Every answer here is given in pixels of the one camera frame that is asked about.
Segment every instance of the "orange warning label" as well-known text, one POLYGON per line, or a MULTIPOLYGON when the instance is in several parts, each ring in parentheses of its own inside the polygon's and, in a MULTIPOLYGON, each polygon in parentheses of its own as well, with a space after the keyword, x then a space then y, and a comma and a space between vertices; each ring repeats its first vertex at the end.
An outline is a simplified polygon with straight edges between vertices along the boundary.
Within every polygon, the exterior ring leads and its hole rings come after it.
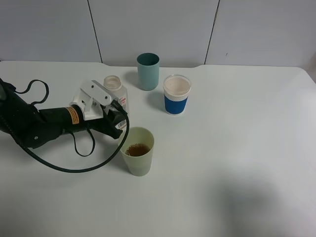
POLYGON ((70 113, 71 120, 73 121, 73 124, 79 123, 79 116, 77 114, 77 111, 73 107, 66 107, 68 112, 70 113))

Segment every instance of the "blue and white cup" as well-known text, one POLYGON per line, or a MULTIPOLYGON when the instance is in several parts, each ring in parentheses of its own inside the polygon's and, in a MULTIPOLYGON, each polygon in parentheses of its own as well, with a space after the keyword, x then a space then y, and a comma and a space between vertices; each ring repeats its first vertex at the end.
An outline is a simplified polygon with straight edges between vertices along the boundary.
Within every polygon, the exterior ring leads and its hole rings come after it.
POLYGON ((171 75, 164 80, 164 106, 167 113, 179 115, 184 111, 191 90, 191 82, 182 75, 171 75))

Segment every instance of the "light green cup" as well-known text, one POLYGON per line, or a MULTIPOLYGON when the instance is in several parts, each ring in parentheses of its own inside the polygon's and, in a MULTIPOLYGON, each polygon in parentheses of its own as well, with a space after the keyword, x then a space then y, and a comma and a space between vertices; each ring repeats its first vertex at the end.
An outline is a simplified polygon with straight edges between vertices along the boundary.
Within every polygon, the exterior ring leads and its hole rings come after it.
MULTIPOLYGON (((119 144, 121 143, 124 135, 125 131, 121 134, 121 136, 118 139, 119 144)), ((122 152, 124 161, 129 171, 135 176, 144 176, 149 172, 152 164, 154 151, 154 136, 149 130, 143 127, 132 127, 129 129, 127 139, 124 142, 124 145, 122 146, 120 151, 122 152), (149 147, 150 151, 140 157, 131 157, 127 155, 127 149, 131 145, 135 144, 144 144, 149 147)))
POLYGON ((159 57, 154 53, 143 53, 137 57, 137 70, 143 90, 153 90, 159 82, 159 57))

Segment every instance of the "bottle cap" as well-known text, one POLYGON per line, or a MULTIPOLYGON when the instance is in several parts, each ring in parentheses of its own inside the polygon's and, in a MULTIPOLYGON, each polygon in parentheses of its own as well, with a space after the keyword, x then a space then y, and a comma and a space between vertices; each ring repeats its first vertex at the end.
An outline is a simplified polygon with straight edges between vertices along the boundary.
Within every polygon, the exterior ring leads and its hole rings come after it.
POLYGON ((122 83, 117 76, 108 76, 104 79, 104 87, 110 91, 117 91, 122 88, 122 83))

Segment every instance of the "plastic bottle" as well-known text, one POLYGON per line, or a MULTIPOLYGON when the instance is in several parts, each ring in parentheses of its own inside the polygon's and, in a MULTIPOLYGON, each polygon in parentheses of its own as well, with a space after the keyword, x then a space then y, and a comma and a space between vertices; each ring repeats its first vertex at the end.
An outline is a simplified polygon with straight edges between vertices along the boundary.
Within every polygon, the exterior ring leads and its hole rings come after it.
MULTIPOLYGON (((124 110, 128 113, 129 107, 128 107, 128 97, 127 97, 127 89, 122 85, 119 77, 117 76, 108 76, 104 79, 103 86, 112 92, 121 102, 121 105, 123 106, 124 110)), ((112 107, 107 106, 105 109, 105 112, 107 113, 108 110, 115 110, 112 107)), ((123 129, 126 127, 126 121, 120 122, 116 128, 123 129)))

